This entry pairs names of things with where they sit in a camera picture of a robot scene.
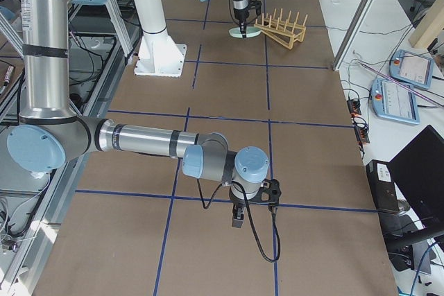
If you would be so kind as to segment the mint green plate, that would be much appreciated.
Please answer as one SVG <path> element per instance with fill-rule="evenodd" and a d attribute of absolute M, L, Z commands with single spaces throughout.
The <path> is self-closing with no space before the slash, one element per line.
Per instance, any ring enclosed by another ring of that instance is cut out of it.
<path fill-rule="evenodd" d="M 240 27 L 231 28 L 228 32 L 230 36 L 234 38 L 252 38 L 258 36 L 261 33 L 261 30 L 254 26 L 247 26 L 244 35 L 241 33 Z"/>

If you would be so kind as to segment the wooden dish rack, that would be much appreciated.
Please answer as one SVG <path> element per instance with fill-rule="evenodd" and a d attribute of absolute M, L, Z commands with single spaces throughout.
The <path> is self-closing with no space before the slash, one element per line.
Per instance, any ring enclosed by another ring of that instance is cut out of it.
<path fill-rule="evenodd" d="M 300 13 L 292 17 L 292 11 L 284 17 L 283 9 L 275 8 L 271 14 L 262 14 L 255 20 L 254 27 L 261 30 L 265 36 L 271 38 L 286 49 L 291 50 L 296 42 L 303 43 L 307 30 L 306 23 L 308 15 L 299 22 Z"/>

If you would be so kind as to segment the metal reacher grabber stick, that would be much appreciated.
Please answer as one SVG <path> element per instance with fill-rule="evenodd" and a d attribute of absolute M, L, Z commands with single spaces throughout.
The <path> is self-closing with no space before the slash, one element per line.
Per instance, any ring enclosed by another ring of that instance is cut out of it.
<path fill-rule="evenodd" d="M 415 90 L 415 88 L 417 88 L 417 87 L 414 87 L 412 84 L 409 84 L 409 83 L 407 83 L 407 82 L 403 82 L 403 81 L 401 81 L 401 80 L 397 80 L 397 79 L 393 78 L 393 77 L 390 75 L 390 72 L 389 72 L 389 75 L 386 75 L 386 74 L 384 74 L 384 73 L 382 73 L 382 72 L 380 72 L 380 71 L 375 70 L 375 69 L 372 67 L 372 65 L 371 65 L 370 63 L 364 62 L 363 60 L 359 60 L 358 63 L 359 63 L 363 68 L 365 68 L 365 69 L 367 69 L 367 70 L 372 71 L 373 73 L 375 73 L 377 76 L 381 76 L 383 79 L 390 80 L 391 82 L 394 82 L 394 83 L 396 83 L 397 85 L 401 86 L 402 88 L 405 88 L 406 90 L 410 91 L 412 94 L 414 94 L 414 95 L 416 95 L 417 97 L 423 99 L 424 101 L 427 101 L 428 103 L 431 103 L 432 105 L 434 105 L 434 106 L 436 106 L 436 107 L 438 107 L 438 108 L 443 109 L 443 104 L 441 104 L 441 103 L 439 103 L 439 102 L 437 102 L 437 101 L 432 100 L 431 98 L 429 98 L 428 96 L 426 96 L 426 95 L 424 95 L 424 94 L 422 94 L 422 93 L 420 93 L 420 92 L 417 92 L 417 91 Z M 421 89 L 421 90 L 425 90 L 426 92 L 431 93 L 431 91 L 430 91 L 429 89 Z"/>

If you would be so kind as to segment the orange black usb hub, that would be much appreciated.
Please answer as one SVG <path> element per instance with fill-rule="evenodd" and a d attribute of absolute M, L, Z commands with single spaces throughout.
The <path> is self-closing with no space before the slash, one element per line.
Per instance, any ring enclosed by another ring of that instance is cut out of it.
<path fill-rule="evenodd" d="M 361 102 L 358 98 L 348 99 L 347 106 L 350 116 L 361 116 Z"/>

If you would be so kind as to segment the black computer box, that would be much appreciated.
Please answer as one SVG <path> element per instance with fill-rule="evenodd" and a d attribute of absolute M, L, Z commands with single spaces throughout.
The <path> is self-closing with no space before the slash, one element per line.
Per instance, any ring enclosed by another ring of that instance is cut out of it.
<path fill-rule="evenodd" d="M 366 165 L 366 174 L 378 212 L 400 215 L 410 210 L 409 203 L 397 197 L 395 183 L 391 179 L 387 162 L 371 160 Z"/>

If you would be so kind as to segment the near teach pendant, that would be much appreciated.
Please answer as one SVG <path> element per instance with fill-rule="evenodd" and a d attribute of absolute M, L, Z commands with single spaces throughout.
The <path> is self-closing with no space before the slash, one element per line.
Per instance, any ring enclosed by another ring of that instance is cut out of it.
<path fill-rule="evenodd" d="M 420 123 L 416 97 L 410 91 L 383 78 L 376 78 L 370 91 L 378 117 L 411 125 Z"/>

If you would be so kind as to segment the teach pendant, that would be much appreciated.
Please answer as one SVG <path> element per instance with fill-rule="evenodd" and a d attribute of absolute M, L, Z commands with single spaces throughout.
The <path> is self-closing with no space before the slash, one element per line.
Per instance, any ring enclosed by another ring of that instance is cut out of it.
<path fill-rule="evenodd" d="M 420 89 L 429 89 L 432 84 L 432 59 L 400 49 L 389 62 L 390 75 Z"/>
<path fill-rule="evenodd" d="M 420 123 L 416 97 L 410 91 L 383 78 L 376 78 L 370 91 L 378 117 L 411 125 Z"/>

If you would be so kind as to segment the far teach pendant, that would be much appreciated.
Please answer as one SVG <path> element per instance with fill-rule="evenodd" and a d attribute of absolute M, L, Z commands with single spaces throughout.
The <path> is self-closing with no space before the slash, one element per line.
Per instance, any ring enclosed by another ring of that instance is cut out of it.
<path fill-rule="evenodd" d="M 390 75 L 420 89 L 429 89 L 432 84 L 432 59 L 400 49 L 389 62 Z"/>

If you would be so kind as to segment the black monitor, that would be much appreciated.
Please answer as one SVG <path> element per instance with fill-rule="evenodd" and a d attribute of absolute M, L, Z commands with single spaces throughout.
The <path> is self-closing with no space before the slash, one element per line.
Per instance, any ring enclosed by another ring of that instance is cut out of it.
<path fill-rule="evenodd" d="M 426 227 L 386 241 L 395 251 L 430 238 L 443 239 L 443 137 L 427 125 L 389 163 L 392 180 Z"/>

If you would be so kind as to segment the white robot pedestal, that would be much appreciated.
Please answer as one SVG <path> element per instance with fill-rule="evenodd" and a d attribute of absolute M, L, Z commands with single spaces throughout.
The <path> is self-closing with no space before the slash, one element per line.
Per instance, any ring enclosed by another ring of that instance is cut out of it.
<path fill-rule="evenodd" d="M 135 74 L 177 78 L 182 74 L 187 46 L 168 33 L 162 0 L 134 0 L 143 36 Z"/>

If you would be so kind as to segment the aluminium frame post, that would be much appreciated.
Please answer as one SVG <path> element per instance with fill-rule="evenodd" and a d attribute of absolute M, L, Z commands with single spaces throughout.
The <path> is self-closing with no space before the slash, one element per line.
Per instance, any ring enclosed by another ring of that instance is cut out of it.
<path fill-rule="evenodd" d="M 357 10 L 352 18 L 350 26 L 343 38 L 343 41 L 339 47 L 339 50 L 335 56 L 332 64 L 332 69 L 338 71 L 347 55 L 352 43 L 354 42 L 357 34 L 360 31 L 361 25 L 363 24 L 372 4 L 375 0 L 361 0 Z"/>

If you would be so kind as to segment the aluminium side frame rail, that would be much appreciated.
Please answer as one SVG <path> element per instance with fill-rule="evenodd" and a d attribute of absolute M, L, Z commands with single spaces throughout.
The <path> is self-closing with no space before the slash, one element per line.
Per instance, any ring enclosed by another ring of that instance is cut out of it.
<path fill-rule="evenodd" d="M 89 154 L 105 150 L 107 146 L 101 139 L 100 132 L 108 128 L 109 123 L 101 117 L 110 104 L 126 65 L 134 67 L 136 59 L 135 53 L 128 59 L 118 62 L 116 69 L 111 69 L 102 75 L 101 86 L 88 107 L 91 112 L 98 112 L 97 117 L 82 118 L 89 130 L 89 149 L 56 171 L 51 171 L 46 176 L 46 183 L 42 189 L 30 194 L 25 201 L 8 212 L 10 222 L 17 222 L 20 216 L 25 222 L 19 230 L 13 232 L 13 234 L 23 232 L 22 236 L 10 236 L 6 233 L 6 229 L 1 231 L 1 264 L 8 264 L 7 268 L 1 269 L 2 295 L 32 294 L 55 242 L 61 221 L 66 216 L 74 195 L 74 187 L 80 179 Z"/>

